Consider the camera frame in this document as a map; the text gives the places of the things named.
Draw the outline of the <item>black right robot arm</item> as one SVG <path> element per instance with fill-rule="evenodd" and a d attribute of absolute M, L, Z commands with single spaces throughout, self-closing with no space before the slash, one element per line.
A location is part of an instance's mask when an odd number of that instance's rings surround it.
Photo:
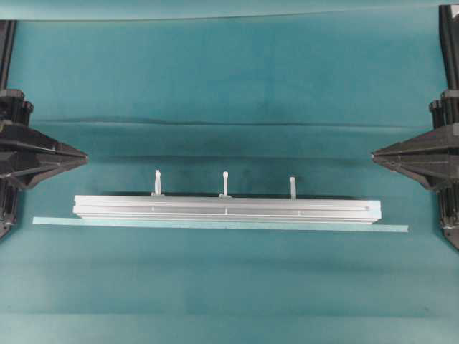
<path fill-rule="evenodd" d="M 374 151 L 372 161 L 439 191 L 458 182 L 458 91 L 444 91 L 429 110 L 432 130 Z"/>

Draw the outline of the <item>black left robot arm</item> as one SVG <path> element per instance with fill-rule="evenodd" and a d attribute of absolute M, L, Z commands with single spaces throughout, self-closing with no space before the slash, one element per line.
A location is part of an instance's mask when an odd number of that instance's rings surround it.
<path fill-rule="evenodd" d="M 21 90 L 1 91 L 1 179 L 21 190 L 88 162 L 86 153 L 29 127 L 33 109 Z"/>

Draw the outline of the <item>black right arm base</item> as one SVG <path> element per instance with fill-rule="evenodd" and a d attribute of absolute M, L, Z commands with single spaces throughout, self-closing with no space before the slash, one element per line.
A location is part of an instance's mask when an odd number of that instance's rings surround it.
<path fill-rule="evenodd" d="M 439 6 L 439 35 L 448 88 L 441 95 L 445 124 L 458 124 L 458 5 Z M 458 248 L 458 182 L 439 198 L 443 236 Z"/>

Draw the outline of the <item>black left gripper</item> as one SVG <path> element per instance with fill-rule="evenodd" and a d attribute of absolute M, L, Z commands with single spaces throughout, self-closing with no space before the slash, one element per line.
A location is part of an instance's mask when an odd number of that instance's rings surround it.
<path fill-rule="evenodd" d="M 72 156 L 43 163 L 39 154 Z M 20 190 L 88 163 L 88 155 L 38 130 L 14 123 L 1 124 L 1 179 Z"/>

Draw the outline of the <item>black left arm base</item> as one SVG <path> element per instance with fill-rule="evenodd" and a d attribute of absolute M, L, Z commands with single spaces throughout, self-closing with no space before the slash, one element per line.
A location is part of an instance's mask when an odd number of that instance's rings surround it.
<path fill-rule="evenodd" d="M 6 89 L 16 31 L 15 20 L 1 20 L 1 91 Z M 17 190 L 1 179 L 1 239 L 16 221 Z"/>

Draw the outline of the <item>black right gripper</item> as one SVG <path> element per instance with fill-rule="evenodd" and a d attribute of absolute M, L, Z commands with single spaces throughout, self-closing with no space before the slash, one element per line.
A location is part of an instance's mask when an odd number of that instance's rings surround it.
<path fill-rule="evenodd" d="M 450 124 L 398 141 L 371 153 L 372 161 L 418 182 L 425 189 L 441 189 L 458 182 L 458 124 Z M 398 160 L 379 156 L 421 155 L 417 172 Z"/>

